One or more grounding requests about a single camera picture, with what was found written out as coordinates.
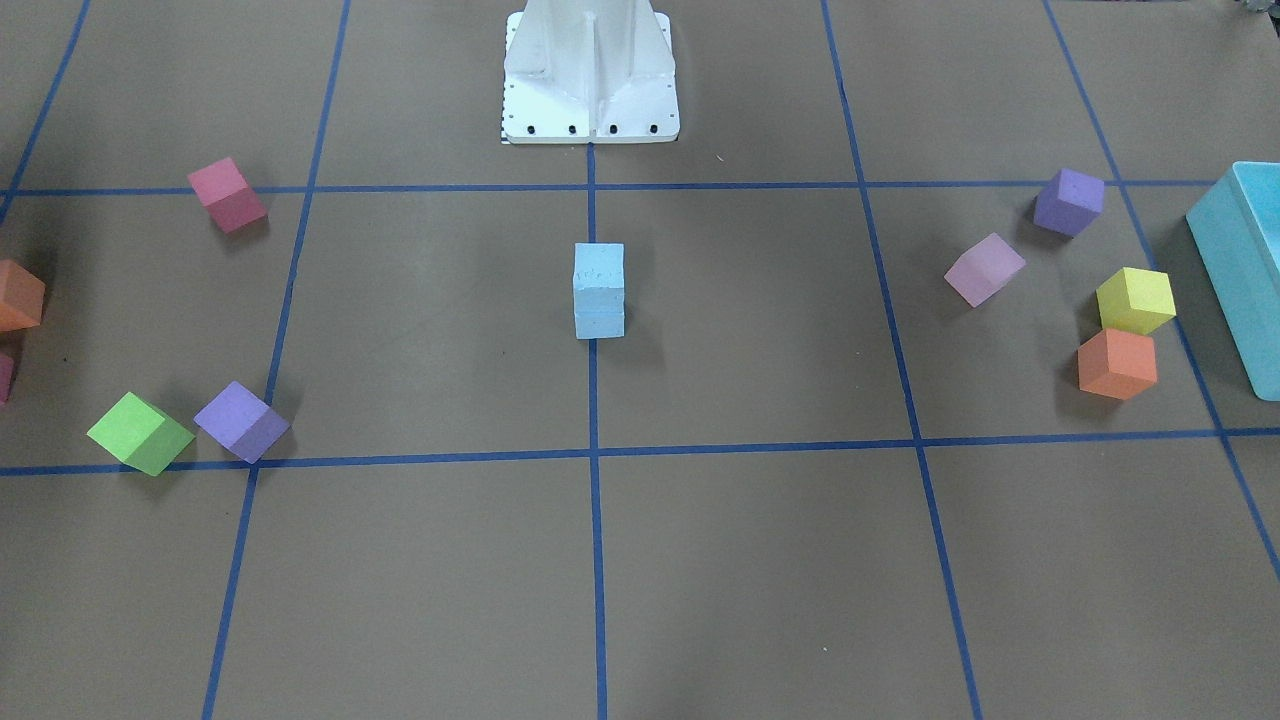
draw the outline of teal container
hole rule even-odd
[[[1235,163],[1187,213],[1253,393],[1280,400],[1280,163]]]

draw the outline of pink block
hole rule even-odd
[[[225,233],[266,217],[266,208],[230,158],[187,176],[200,204]]]
[[[946,278],[951,287],[965,299],[965,302],[977,307],[996,291],[1009,284],[1018,270],[1027,265],[1027,260],[1009,247],[1002,237],[991,233],[964,251],[955,265],[947,270]]]
[[[0,352],[0,405],[9,402],[9,386],[13,384],[13,357]]]

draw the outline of purple block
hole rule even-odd
[[[1036,224],[1078,236],[1102,214],[1102,181],[1062,168],[1036,197]]]
[[[965,299],[965,302],[977,307],[996,291],[1009,284],[1018,270],[1027,265],[1027,260],[1009,247],[1002,237],[991,233],[965,250],[955,265],[947,270],[946,278],[951,287]]]
[[[257,462],[289,429],[284,418],[237,382],[196,414],[196,424],[246,462]]]

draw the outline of cube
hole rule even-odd
[[[1009,284],[1025,265],[1027,260],[1002,237],[991,233],[965,250],[943,277],[965,302],[977,307]]]
[[[0,260],[0,332],[40,324],[45,283],[13,260]]]
[[[1156,341],[1112,328],[1089,338],[1076,352],[1080,389],[1129,400],[1156,384]]]
[[[284,418],[237,382],[196,414],[196,424],[246,462],[257,462],[289,429]]]
[[[622,337],[625,325],[622,245],[573,247],[573,320],[579,340]]]
[[[1097,295],[1103,328],[1149,334],[1178,315],[1165,273],[1121,268]]]
[[[120,462],[152,478],[196,439],[177,420],[132,392],[124,393],[86,434]]]
[[[13,386],[13,357],[0,352],[0,405],[9,402],[10,386]]]
[[[1062,168],[1036,197],[1034,223],[1066,236],[1078,236],[1102,214],[1102,181]]]
[[[234,160],[221,160],[187,176],[200,204],[225,233],[266,217],[266,208],[241,174]]]

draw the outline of metal mount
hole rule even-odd
[[[507,19],[502,140],[669,142],[671,19],[649,0],[529,0]]]

